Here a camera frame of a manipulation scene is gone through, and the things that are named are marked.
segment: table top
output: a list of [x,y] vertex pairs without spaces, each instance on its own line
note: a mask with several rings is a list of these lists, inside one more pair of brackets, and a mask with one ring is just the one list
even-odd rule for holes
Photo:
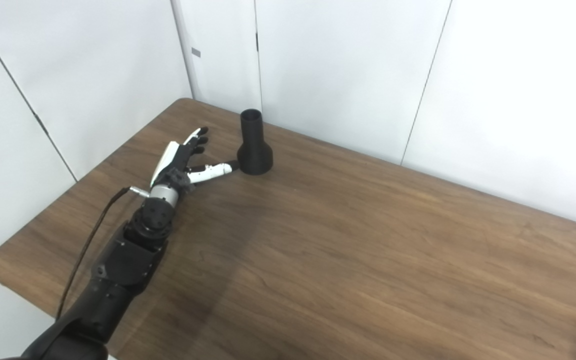
[[[108,199],[167,143],[239,117],[182,99],[0,247],[0,282],[51,315]],[[108,344],[120,360],[576,360],[576,223],[272,125],[274,168],[200,184]],[[73,284],[142,199],[114,205]]]

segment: silver cylinder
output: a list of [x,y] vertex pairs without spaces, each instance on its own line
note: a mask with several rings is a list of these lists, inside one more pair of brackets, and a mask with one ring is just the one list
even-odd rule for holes
[[179,194],[175,189],[167,187],[166,185],[155,185],[152,189],[150,189],[149,198],[160,198],[165,200],[174,208],[175,205],[177,205]]

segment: wire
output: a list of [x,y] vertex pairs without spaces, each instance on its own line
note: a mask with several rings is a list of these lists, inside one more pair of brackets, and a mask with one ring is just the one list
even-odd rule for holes
[[73,285],[73,280],[75,279],[75,275],[77,274],[77,269],[80,268],[80,264],[82,264],[84,255],[86,255],[86,251],[88,250],[95,233],[97,232],[99,226],[101,225],[101,222],[104,221],[106,213],[108,212],[110,207],[112,207],[112,205],[115,203],[115,201],[121,198],[121,196],[126,194],[129,190],[130,187],[124,187],[121,190],[119,190],[119,192],[114,194],[114,196],[110,198],[110,201],[108,201],[108,203],[105,205],[105,208],[103,208],[103,211],[99,215],[99,219],[97,219],[96,224],[94,224],[94,227],[90,232],[90,235],[88,235],[86,242],[81,248],[81,252],[79,253],[77,261],[75,262],[75,266],[72,268],[72,271],[70,272],[68,282],[66,282],[66,287],[64,287],[63,289],[63,293],[61,294],[61,300],[59,300],[59,307],[57,308],[57,315],[55,315],[54,317],[55,322],[58,321],[60,317],[62,317],[62,311],[64,310],[64,303],[66,303],[66,298],[68,297],[68,291],[71,289],[71,285]]

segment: black robotic forearm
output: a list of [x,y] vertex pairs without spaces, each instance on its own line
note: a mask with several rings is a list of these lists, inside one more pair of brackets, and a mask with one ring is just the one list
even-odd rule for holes
[[173,214],[173,205],[166,200],[147,198],[130,221],[112,235],[93,265],[87,287],[73,306],[22,357],[105,360],[105,344],[162,260]]
[[23,353],[28,360],[106,360],[105,344],[126,309],[141,294],[156,271],[172,231],[175,207],[193,183],[238,169],[236,161],[188,168],[190,156],[203,152],[198,145],[208,128],[195,130],[180,145],[166,149],[155,170],[150,193],[130,221],[112,235],[94,262],[91,278],[66,313]]

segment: black vase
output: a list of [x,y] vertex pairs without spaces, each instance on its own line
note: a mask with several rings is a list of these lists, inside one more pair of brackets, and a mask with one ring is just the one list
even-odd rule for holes
[[248,175],[261,175],[273,167],[273,150],[264,141],[264,121],[257,109],[241,113],[243,143],[237,151],[239,168]]

